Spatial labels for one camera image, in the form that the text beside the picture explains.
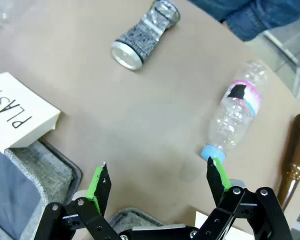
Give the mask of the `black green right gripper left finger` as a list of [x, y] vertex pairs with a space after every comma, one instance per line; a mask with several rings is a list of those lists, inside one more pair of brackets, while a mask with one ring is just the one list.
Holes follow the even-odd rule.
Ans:
[[51, 202], [40, 219], [37, 240], [71, 240], [76, 230], [86, 229], [94, 240], [119, 240], [120, 236], [105, 219], [111, 179], [107, 165], [96, 168], [86, 196], [67, 205]]

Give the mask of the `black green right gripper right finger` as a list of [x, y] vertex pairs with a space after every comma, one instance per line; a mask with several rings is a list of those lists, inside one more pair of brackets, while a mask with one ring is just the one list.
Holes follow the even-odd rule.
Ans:
[[226, 185], [225, 171], [218, 159], [207, 161], [206, 178], [215, 202], [215, 209], [197, 231], [199, 240], [223, 240], [236, 219], [245, 219], [256, 240], [292, 239], [286, 217], [270, 187], [256, 192], [237, 185]]

